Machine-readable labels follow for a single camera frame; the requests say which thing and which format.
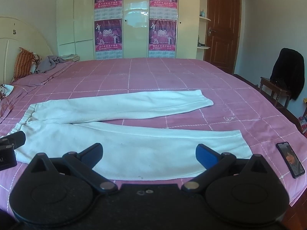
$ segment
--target black coat on chair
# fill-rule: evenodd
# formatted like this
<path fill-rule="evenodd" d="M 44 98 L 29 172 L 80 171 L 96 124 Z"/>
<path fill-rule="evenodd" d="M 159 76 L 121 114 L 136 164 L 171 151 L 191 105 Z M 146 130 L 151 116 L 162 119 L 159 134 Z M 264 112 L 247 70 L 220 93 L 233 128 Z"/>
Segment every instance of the black coat on chair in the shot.
<path fill-rule="evenodd" d="M 305 84 L 304 57 L 293 49 L 283 48 L 274 65 L 270 81 L 289 90 L 290 98 L 296 100 Z"/>

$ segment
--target orange pillow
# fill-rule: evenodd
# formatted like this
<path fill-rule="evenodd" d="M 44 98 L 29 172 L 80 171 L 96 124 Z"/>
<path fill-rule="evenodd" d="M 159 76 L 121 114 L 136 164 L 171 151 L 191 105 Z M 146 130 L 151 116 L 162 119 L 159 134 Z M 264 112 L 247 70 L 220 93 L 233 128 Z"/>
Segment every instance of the orange pillow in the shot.
<path fill-rule="evenodd" d="M 17 55 L 15 62 L 14 81 L 31 74 L 30 70 L 34 59 L 33 53 L 20 47 L 20 53 Z"/>

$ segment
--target gray cloth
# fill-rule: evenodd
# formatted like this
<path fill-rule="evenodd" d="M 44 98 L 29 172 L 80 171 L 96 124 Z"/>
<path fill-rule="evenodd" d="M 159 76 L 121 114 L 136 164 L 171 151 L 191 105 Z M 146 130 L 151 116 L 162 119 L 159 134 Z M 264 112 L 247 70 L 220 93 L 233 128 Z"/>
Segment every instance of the gray cloth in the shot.
<path fill-rule="evenodd" d="M 51 69 L 56 67 L 56 64 L 64 63 L 66 62 L 61 57 L 56 55 L 49 55 L 44 60 L 42 60 L 34 73 L 45 73 L 47 71 L 50 71 Z"/>

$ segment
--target wooden chair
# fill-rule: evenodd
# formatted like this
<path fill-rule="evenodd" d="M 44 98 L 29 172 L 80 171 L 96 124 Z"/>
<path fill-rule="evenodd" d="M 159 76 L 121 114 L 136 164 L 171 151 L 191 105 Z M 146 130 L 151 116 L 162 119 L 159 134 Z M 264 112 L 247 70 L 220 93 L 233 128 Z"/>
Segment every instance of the wooden chair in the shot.
<path fill-rule="evenodd" d="M 284 89 L 282 89 L 282 88 L 276 86 L 275 84 L 273 84 L 273 83 L 270 81 L 270 79 L 261 77 L 261 83 L 260 83 L 260 87 L 259 87 L 259 91 L 260 91 L 260 92 L 262 91 L 262 87 L 263 87 L 264 85 L 265 85 L 267 88 L 269 88 L 269 89 L 272 90 L 271 97 L 270 97 L 270 98 L 273 100 L 272 104 L 273 104 L 276 108 L 279 108 L 279 107 L 287 108 L 287 106 L 288 106 L 288 104 L 289 104 L 289 101 L 290 101 L 291 92 L 288 91 L 288 90 L 284 90 Z M 285 102 L 285 106 L 283 106 L 283 105 L 281 105 L 280 103 L 278 103 L 278 100 L 279 100 L 279 97 L 280 97 L 280 96 L 287 97 L 286 102 Z"/>

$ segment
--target headboard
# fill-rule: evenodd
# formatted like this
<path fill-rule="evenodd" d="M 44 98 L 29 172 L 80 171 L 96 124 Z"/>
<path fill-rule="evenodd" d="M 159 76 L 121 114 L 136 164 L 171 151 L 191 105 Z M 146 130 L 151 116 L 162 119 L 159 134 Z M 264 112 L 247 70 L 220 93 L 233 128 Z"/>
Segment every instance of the headboard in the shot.
<path fill-rule="evenodd" d="M 0 84 L 11 82 L 19 47 L 42 58 L 52 55 L 47 42 L 35 28 L 18 19 L 0 17 Z"/>

